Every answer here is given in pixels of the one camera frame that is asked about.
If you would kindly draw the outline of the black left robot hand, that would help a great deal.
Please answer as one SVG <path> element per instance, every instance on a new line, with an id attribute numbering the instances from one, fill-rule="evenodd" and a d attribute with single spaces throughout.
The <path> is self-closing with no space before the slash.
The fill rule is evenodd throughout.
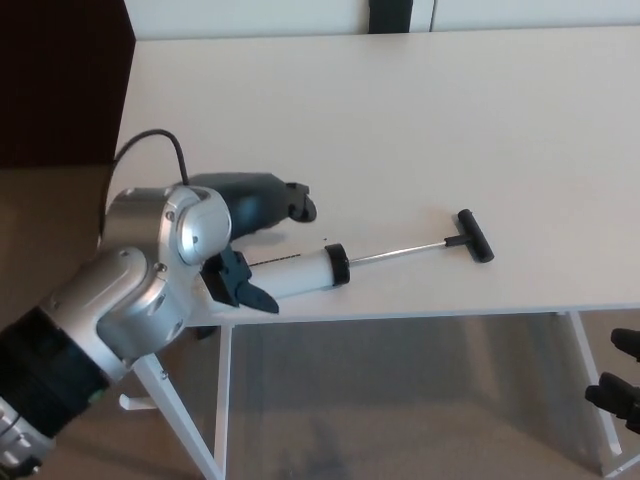
<path id="1" fill-rule="evenodd" d="M 199 174 L 190 178 L 190 184 L 213 189 L 222 196 L 231 216 L 231 241 L 272 228 L 286 219 L 310 223 L 317 217 L 308 186 L 284 182 L 271 173 Z M 213 300 L 277 314 L 277 301 L 251 284 L 251 277 L 245 257 L 231 247 L 208 259 L 201 270 Z"/>

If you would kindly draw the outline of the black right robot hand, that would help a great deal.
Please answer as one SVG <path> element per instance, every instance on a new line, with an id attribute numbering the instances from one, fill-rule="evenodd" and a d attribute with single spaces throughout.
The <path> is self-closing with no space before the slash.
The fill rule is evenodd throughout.
<path id="1" fill-rule="evenodd" d="M 639 331 L 616 328 L 610 340 L 623 353 L 639 361 Z M 639 387 L 622 378 L 604 372 L 596 385 L 585 390 L 585 399 L 595 407 L 613 414 L 625 422 L 625 427 L 639 434 Z"/>

